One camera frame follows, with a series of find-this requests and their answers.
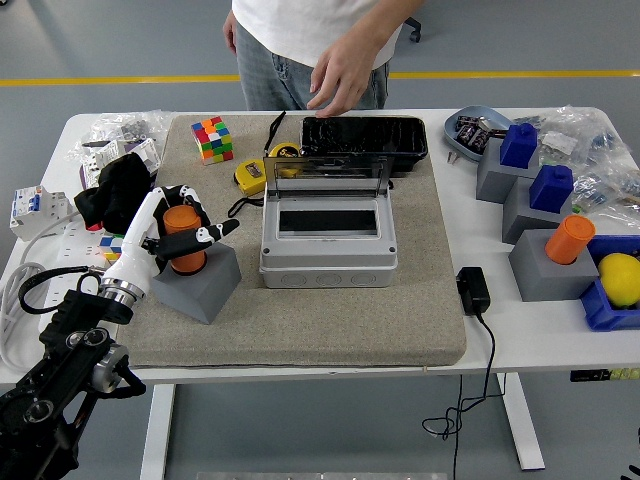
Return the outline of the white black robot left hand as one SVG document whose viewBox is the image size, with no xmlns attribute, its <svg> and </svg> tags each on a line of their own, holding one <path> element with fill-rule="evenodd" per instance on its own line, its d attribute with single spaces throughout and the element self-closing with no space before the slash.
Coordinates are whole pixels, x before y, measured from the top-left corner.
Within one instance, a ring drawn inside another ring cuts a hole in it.
<svg viewBox="0 0 640 480">
<path fill-rule="evenodd" d="M 168 233 L 163 215 L 175 206 L 193 207 L 202 225 Z M 212 223 L 196 191 L 187 185 L 157 187 L 136 212 L 122 241 L 119 259 L 103 274 L 99 295 L 131 306 L 149 293 L 151 279 L 169 260 L 201 252 L 239 226 L 235 218 Z"/>
</svg>

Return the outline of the person's left hand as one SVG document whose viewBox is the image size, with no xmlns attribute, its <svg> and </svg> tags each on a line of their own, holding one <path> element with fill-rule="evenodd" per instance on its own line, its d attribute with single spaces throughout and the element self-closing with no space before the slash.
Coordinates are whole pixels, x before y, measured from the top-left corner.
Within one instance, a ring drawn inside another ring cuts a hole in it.
<svg viewBox="0 0 640 480">
<path fill-rule="evenodd" d="M 368 88 L 374 61 L 384 44 L 347 33 L 320 56 L 311 74 L 308 110 L 327 118 L 356 107 Z"/>
</svg>

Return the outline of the person's right hand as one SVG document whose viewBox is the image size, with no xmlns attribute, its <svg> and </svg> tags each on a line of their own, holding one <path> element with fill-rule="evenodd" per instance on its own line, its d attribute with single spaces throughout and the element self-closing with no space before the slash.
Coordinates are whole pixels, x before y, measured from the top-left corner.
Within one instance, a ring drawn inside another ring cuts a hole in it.
<svg viewBox="0 0 640 480">
<path fill-rule="evenodd" d="M 223 24 L 223 35 L 224 35 L 224 41 L 225 41 L 226 47 L 234 55 L 237 54 L 236 26 L 237 26 L 236 17 L 233 11 L 230 10 Z"/>
</svg>

